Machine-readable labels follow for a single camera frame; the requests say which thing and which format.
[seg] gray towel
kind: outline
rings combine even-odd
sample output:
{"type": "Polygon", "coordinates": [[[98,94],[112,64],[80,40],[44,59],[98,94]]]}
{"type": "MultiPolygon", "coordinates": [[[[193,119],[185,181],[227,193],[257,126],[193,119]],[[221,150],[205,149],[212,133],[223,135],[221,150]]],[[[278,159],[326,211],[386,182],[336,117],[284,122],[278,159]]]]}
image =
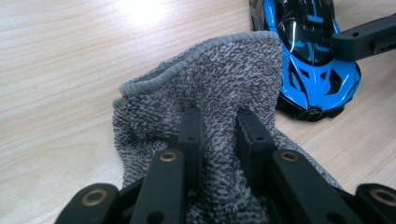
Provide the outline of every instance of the gray towel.
{"type": "Polygon", "coordinates": [[[246,185],[235,149],[239,108],[256,113],[276,146],[303,153],[332,185],[337,182],[275,127],[282,46],[275,33],[218,37],[200,43],[154,70],[121,84],[114,101],[115,145],[124,187],[144,176],[151,157],[178,133],[182,113],[201,111],[205,155],[203,195],[189,194],[187,223],[266,223],[263,198],[246,185]]]}

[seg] blue toy car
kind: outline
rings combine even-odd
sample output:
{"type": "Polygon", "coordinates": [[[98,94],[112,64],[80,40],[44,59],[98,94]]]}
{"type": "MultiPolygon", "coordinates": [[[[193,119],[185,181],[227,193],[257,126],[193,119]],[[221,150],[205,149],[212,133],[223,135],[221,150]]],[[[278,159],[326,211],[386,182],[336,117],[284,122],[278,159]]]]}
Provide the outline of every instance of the blue toy car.
{"type": "Polygon", "coordinates": [[[283,76],[277,109],[301,120],[339,115],[361,83],[355,62],[334,59],[340,33],[332,0],[251,1],[253,30],[269,30],[283,43],[283,76]]]}

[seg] light wood surface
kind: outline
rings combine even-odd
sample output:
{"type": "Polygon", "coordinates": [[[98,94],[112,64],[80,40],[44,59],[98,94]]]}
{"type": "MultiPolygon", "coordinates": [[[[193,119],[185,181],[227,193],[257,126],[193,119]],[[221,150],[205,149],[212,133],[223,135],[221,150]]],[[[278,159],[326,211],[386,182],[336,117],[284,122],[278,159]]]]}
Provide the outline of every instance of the light wood surface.
{"type": "MultiPolygon", "coordinates": [[[[342,30],[396,2],[335,0],[342,30]]],[[[53,223],[80,189],[120,188],[112,101],[119,85],[188,47],[250,29],[248,1],[0,2],[0,223],[53,223]]],[[[276,126],[341,185],[396,188],[396,50],[358,61],[363,80],[336,119],[276,113],[276,126]]]]}

